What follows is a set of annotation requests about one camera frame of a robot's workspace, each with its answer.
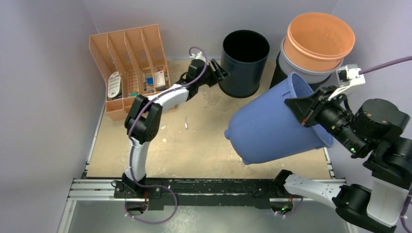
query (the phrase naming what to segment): box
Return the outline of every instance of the box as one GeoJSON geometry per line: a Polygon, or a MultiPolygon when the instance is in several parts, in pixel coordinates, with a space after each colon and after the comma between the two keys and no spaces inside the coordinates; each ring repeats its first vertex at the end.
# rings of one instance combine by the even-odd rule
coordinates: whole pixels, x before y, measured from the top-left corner
{"type": "Polygon", "coordinates": [[[124,120],[135,96],[154,95],[170,88],[169,79],[158,85],[147,86],[144,74],[155,77],[159,69],[168,73],[166,55],[160,37],[159,26],[151,25],[128,30],[91,35],[89,48],[106,84],[105,112],[112,120],[124,120]],[[122,95],[118,99],[107,98],[109,76],[118,71],[121,77],[122,95]]]}
{"type": "Polygon", "coordinates": [[[166,89],[166,79],[164,71],[158,71],[154,74],[154,79],[156,82],[156,90],[165,90],[166,89]]]}

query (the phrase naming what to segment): cable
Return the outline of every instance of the cable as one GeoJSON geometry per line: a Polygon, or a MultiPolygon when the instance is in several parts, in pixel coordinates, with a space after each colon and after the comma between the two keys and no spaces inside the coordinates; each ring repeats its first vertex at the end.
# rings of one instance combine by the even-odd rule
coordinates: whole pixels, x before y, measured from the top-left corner
{"type": "Polygon", "coordinates": [[[400,222],[402,223],[403,229],[405,229],[407,233],[412,233],[412,231],[409,230],[408,226],[406,226],[406,222],[405,222],[405,214],[408,211],[408,207],[411,202],[411,195],[412,195],[412,189],[409,190],[409,194],[406,197],[405,203],[403,204],[403,209],[400,212],[400,222]]]}
{"type": "Polygon", "coordinates": [[[378,70],[378,69],[382,69],[382,68],[385,68],[385,67],[389,67],[389,66],[392,66],[392,65],[395,65],[395,64],[398,64],[398,63],[401,63],[401,62],[410,61],[410,60],[412,60],[412,56],[399,58],[399,59],[396,59],[396,60],[393,60],[393,61],[390,61],[390,62],[386,62],[386,63],[380,64],[380,65],[374,66],[374,67],[369,68],[369,69],[361,70],[361,71],[359,71],[359,74],[360,75],[361,74],[367,74],[369,72],[372,72],[372,71],[375,71],[375,70],[378,70]]]}
{"type": "Polygon", "coordinates": [[[131,149],[130,149],[130,156],[129,156],[129,167],[130,167],[130,173],[132,174],[133,182],[135,182],[135,184],[136,184],[137,186],[141,187],[141,188],[163,188],[163,189],[167,190],[168,192],[170,192],[170,194],[173,196],[173,199],[174,199],[174,210],[173,210],[173,213],[172,213],[168,218],[166,218],[165,220],[157,221],[157,222],[146,221],[146,220],[143,220],[143,219],[141,219],[141,218],[134,217],[133,215],[130,214],[129,210],[127,209],[126,204],[124,205],[124,208],[125,208],[125,210],[126,210],[126,216],[129,216],[129,217],[131,217],[131,218],[134,219],[134,220],[137,220],[137,221],[140,221],[140,222],[143,222],[143,223],[146,223],[146,224],[162,224],[162,223],[164,223],[164,222],[169,221],[169,220],[176,214],[176,211],[177,211],[177,197],[176,197],[175,193],[174,193],[171,189],[167,188],[166,186],[157,185],[157,184],[152,184],[152,185],[142,185],[142,184],[139,184],[138,180],[136,179],[136,177],[135,177],[135,175],[134,175],[134,173],[133,173],[133,164],[132,164],[132,161],[133,161],[133,151],[134,151],[134,149],[135,149],[136,143],[135,143],[135,141],[132,139],[132,131],[133,131],[133,129],[135,128],[136,123],[138,122],[138,120],[141,118],[142,114],[146,111],[146,109],[147,109],[154,101],[156,101],[158,98],[164,96],[164,95],[167,94],[167,93],[170,93],[170,92],[172,92],[172,91],[179,90],[179,89],[182,89],[182,88],[185,88],[185,87],[187,87],[187,86],[192,85],[193,83],[195,83],[196,81],[198,81],[198,80],[201,78],[201,76],[206,72],[206,68],[207,68],[207,56],[206,56],[205,51],[203,51],[203,49],[201,49],[201,48],[199,48],[199,47],[191,47],[191,48],[189,49],[189,55],[191,55],[191,50],[192,50],[192,49],[200,50],[200,51],[202,52],[203,56],[205,57],[205,66],[203,66],[202,72],[200,72],[200,74],[199,74],[194,80],[192,80],[191,82],[186,83],[186,84],[184,84],[184,85],[182,85],[182,86],[180,86],[180,87],[178,87],[178,88],[176,88],[176,89],[169,89],[169,90],[163,91],[162,93],[160,93],[159,95],[157,95],[155,98],[153,98],[152,100],[150,100],[150,101],[142,108],[142,110],[139,112],[139,114],[137,115],[137,117],[136,117],[136,119],[135,119],[135,122],[133,122],[132,127],[130,128],[130,130],[129,130],[128,134],[127,134],[127,135],[129,136],[129,139],[132,141],[132,147],[131,147],[131,149]]]}
{"type": "Polygon", "coordinates": [[[290,211],[288,214],[285,214],[285,215],[283,215],[283,216],[288,217],[288,216],[291,216],[291,215],[293,215],[294,213],[296,213],[296,211],[300,208],[300,206],[302,205],[302,203],[303,203],[303,197],[300,199],[299,204],[298,204],[292,211],[290,211]]]}
{"type": "Polygon", "coordinates": [[[282,207],[282,211],[280,212],[280,214],[284,216],[286,213],[292,210],[293,210],[293,195],[290,194],[288,203],[286,203],[286,205],[282,207]]]}

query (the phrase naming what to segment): orange bucket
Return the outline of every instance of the orange bucket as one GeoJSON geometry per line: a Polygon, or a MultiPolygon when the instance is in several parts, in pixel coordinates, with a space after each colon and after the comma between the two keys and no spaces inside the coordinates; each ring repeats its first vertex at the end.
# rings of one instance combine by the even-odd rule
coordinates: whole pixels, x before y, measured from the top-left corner
{"type": "Polygon", "coordinates": [[[301,68],[336,68],[355,45],[355,34],[341,19],[318,12],[299,15],[288,27],[283,45],[288,58],[301,68]]]}

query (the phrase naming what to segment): gray bucket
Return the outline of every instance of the gray bucket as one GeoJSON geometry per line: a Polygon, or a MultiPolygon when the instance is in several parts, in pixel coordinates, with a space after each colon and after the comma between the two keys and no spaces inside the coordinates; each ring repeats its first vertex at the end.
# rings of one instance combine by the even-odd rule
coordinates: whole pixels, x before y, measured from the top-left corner
{"type": "Polygon", "coordinates": [[[282,40],[282,43],[280,43],[280,57],[279,57],[279,66],[285,72],[285,74],[290,74],[292,72],[298,73],[307,83],[312,84],[312,83],[322,83],[325,81],[332,73],[336,71],[337,68],[339,68],[342,63],[341,63],[333,70],[329,71],[323,71],[323,72],[316,72],[316,71],[311,71],[307,69],[303,69],[299,66],[297,66],[295,63],[293,63],[287,56],[285,51],[283,50],[283,43],[285,42],[285,39],[282,40]]]}
{"type": "Polygon", "coordinates": [[[228,96],[246,98],[260,85],[269,55],[269,42],[261,34],[249,30],[230,33],[223,41],[221,67],[230,76],[219,83],[228,96]]]}

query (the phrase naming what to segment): floor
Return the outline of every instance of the floor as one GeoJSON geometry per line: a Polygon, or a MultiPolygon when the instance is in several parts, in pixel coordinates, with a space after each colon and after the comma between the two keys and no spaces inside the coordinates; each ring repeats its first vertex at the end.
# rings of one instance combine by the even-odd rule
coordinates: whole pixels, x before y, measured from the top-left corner
{"type": "MultiPolygon", "coordinates": [[[[170,216],[172,206],[163,211],[147,211],[138,216],[159,221],[170,216]]],[[[304,201],[293,216],[283,219],[270,209],[255,207],[179,206],[176,215],[164,224],[149,225],[124,217],[123,201],[78,201],[70,233],[348,233],[347,223],[334,209],[315,201],[304,201]]]]}
{"type": "MultiPolygon", "coordinates": [[[[168,62],[172,83],[187,71],[188,65],[189,61],[168,62]]],[[[288,169],[310,179],[330,179],[323,150],[246,166],[225,139],[223,132],[232,115],[269,89],[274,70],[275,62],[268,62],[258,92],[249,98],[231,98],[218,85],[202,86],[193,99],[163,114],[159,133],[149,147],[148,177],[267,179],[288,169]]],[[[88,177],[121,177],[129,156],[123,123],[103,115],[88,177]]]]}

